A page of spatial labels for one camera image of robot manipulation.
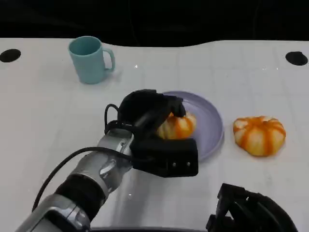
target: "white tabletop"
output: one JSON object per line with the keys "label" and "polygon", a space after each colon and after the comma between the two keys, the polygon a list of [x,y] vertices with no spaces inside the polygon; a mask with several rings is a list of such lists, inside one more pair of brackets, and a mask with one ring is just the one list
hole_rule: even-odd
{"label": "white tabletop", "polygon": [[[200,165],[196,177],[163,179],[131,170],[107,200],[93,226],[168,226],[204,229],[215,213],[223,182],[275,200],[299,231],[309,227],[309,65],[285,60],[289,51],[309,57],[308,42],[220,41],[184,48],[131,48],[105,44],[116,57],[113,76],[98,85],[78,81],[70,39],[0,39],[0,52],[21,57],[0,63],[0,218],[13,231],[30,213],[43,180],[71,152],[103,136],[104,108],[133,90],[185,90],[221,113],[225,142]],[[274,157],[255,159],[237,147],[232,122],[241,116],[278,118],[286,143]],[[46,190],[51,194],[75,167],[67,164]]]}

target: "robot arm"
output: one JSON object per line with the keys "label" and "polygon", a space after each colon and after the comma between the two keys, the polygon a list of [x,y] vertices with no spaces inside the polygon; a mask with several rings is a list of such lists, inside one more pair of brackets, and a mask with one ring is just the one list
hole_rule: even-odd
{"label": "robot arm", "polygon": [[[118,119],[106,125],[106,134],[98,144],[103,152],[84,156],[17,232],[89,230],[91,220],[132,167],[162,177],[196,175],[198,158],[193,139],[163,141],[154,134],[171,112],[185,114],[182,99],[155,90],[128,95],[118,110]],[[133,162],[112,151],[132,157]],[[146,158],[150,161],[139,161]]]}

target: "pumpkin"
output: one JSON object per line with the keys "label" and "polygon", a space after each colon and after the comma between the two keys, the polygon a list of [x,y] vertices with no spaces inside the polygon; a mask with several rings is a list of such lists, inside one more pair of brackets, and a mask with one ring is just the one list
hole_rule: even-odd
{"label": "pumpkin", "polygon": [[237,118],[233,123],[235,142],[253,156],[275,154],[283,145],[286,132],[273,117]]}
{"label": "pumpkin", "polygon": [[186,112],[184,117],[176,117],[170,113],[158,128],[157,134],[162,139],[186,139],[194,132],[196,126],[197,120],[193,114]]}

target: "purple plate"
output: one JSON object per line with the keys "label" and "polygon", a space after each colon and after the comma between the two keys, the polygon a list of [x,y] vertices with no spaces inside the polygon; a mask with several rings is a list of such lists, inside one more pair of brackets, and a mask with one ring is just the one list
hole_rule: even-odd
{"label": "purple plate", "polygon": [[197,128],[191,137],[197,142],[198,161],[214,153],[221,145],[224,128],[221,116],[213,104],[193,93],[171,91],[163,94],[183,98],[186,111],[195,115]]}

